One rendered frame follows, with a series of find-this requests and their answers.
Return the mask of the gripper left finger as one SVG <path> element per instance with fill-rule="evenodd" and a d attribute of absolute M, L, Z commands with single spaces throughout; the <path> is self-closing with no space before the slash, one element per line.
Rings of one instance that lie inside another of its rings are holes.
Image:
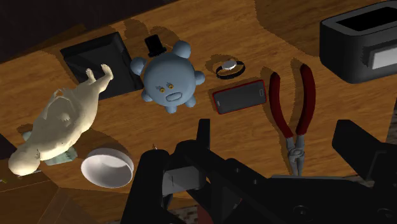
<path fill-rule="evenodd" d="M 196 139 L 178 143 L 173 154 L 142 154 L 120 224 L 186 224 L 168 210 L 177 192 L 187 192 L 213 224 L 270 224 L 260 198 L 265 178 L 212 152 L 210 130 L 201 119 Z"/>

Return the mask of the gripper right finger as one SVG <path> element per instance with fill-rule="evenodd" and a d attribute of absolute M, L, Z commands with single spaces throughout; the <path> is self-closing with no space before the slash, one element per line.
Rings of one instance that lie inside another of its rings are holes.
<path fill-rule="evenodd" d="M 365 181 L 397 188 L 397 144 L 379 141 L 351 120 L 338 120 L 332 147 Z"/>

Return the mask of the white bowl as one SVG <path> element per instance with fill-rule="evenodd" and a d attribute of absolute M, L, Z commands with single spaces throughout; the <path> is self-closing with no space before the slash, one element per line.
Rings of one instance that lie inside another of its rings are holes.
<path fill-rule="evenodd" d="M 133 178 L 134 163 L 122 151 L 97 148 L 81 163 L 81 173 L 91 183 L 103 188 L 121 188 Z"/>

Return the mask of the pale green flat object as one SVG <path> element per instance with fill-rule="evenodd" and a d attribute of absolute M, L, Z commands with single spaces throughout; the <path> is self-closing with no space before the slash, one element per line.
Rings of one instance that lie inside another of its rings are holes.
<path fill-rule="evenodd" d="M 32 130 L 24 132 L 25 143 L 18 147 L 18 160 L 29 169 L 36 169 L 41 162 L 46 165 L 58 165 L 71 162 L 77 157 L 70 133 Z"/>

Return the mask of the black toaster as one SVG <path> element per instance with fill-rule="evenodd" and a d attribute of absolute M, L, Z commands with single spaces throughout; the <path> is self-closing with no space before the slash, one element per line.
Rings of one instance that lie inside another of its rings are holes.
<path fill-rule="evenodd" d="M 319 58 L 352 84 L 397 74 L 397 0 L 322 20 Z"/>

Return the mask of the blue round plush toy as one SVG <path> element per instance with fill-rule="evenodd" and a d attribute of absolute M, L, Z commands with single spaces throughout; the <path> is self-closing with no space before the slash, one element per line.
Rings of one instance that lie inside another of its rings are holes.
<path fill-rule="evenodd" d="M 189 61 L 191 50 L 189 43 L 177 41 L 171 52 L 160 54 L 151 62 L 142 57 L 132 59 L 130 70 L 143 76 L 144 101 L 154 101 L 168 113 L 175 113 L 182 104 L 188 108 L 196 105 L 195 89 L 205 82 L 205 75 Z"/>

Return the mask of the cream animal figurine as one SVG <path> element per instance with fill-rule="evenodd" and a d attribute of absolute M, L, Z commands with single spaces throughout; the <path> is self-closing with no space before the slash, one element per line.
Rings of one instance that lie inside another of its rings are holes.
<path fill-rule="evenodd" d="M 25 176 L 36 171 L 44 160 L 52 159 L 72 147 L 93 124 L 99 94 L 114 78 L 111 68 L 101 64 L 104 76 L 95 79 L 86 69 L 88 80 L 74 89 L 56 90 L 35 119 L 30 137 L 17 147 L 8 160 L 9 170 Z"/>

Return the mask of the red-edged black smartphone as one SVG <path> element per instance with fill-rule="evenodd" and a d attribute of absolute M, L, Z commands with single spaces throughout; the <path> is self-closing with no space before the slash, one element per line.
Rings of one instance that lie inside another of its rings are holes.
<path fill-rule="evenodd" d="M 216 111 L 219 115 L 250 108 L 267 101 L 263 80 L 237 85 L 216 91 L 212 94 Z"/>

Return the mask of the small black top hat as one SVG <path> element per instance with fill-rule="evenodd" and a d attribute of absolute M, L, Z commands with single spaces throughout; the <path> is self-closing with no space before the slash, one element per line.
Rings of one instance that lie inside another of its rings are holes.
<path fill-rule="evenodd" d="M 144 42 L 148 48 L 148 56 L 156 57 L 167 51 L 166 47 L 163 46 L 159 36 L 157 34 L 151 35 L 144 39 Z"/>

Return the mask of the black flat tablet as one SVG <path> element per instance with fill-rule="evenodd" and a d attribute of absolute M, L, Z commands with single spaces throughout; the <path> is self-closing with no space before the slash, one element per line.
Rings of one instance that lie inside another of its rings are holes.
<path fill-rule="evenodd" d="M 130 69 L 131 57 L 120 36 L 114 32 L 60 50 L 65 63 L 79 83 L 88 80 L 86 69 L 91 69 L 95 79 L 102 78 L 102 64 L 108 65 L 114 79 L 109 82 L 99 99 L 108 99 L 144 88 L 141 78 Z"/>

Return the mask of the wooden desk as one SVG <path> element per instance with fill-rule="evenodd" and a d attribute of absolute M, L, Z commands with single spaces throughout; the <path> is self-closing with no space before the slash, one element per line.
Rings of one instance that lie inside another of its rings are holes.
<path fill-rule="evenodd" d="M 50 94 L 74 81 L 60 50 L 111 32 L 119 32 L 131 56 L 142 55 L 144 39 L 156 33 L 165 45 L 177 40 L 192 46 L 192 62 L 205 73 L 194 108 L 181 106 L 173 115 L 139 92 L 100 102 L 92 129 L 78 142 L 81 154 L 100 145 L 129 151 L 134 162 L 152 145 L 173 151 L 195 137 L 200 118 L 211 121 L 211 149 L 223 158 L 236 158 L 265 177 L 287 174 L 282 134 L 268 105 L 226 115 L 215 111 L 211 92 L 251 80 L 281 77 L 281 106 L 295 126 L 302 109 L 299 68 L 307 64 L 316 82 L 316 110 L 305 137 L 306 176 L 346 176 L 353 173 L 333 150 L 331 140 L 339 119 L 350 119 L 385 140 L 394 102 L 397 75 L 367 83 L 348 84 L 319 59 L 319 22 L 333 14 L 375 0 L 179 0 L 121 22 L 88 31 L 81 24 L 49 39 L 35 52 L 0 64 L 0 133 L 20 144 Z M 216 69 L 228 60 L 242 61 L 246 70 L 221 80 Z"/>

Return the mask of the red-handled pliers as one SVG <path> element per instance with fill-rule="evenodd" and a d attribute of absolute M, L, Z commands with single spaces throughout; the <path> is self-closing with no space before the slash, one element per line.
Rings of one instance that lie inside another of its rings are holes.
<path fill-rule="evenodd" d="M 296 141 L 293 140 L 293 133 L 284 119 L 280 104 L 280 82 L 281 78 L 273 72 L 270 76 L 269 103 L 270 110 L 277 127 L 281 130 L 288 151 L 288 161 L 293 175 L 301 176 L 305 161 L 305 135 L 311 123 L 316 107 L 316 85 L 311 68 L 302 64 L 300 74 L 303 82 L 303 108 L 296 126 Z"/>

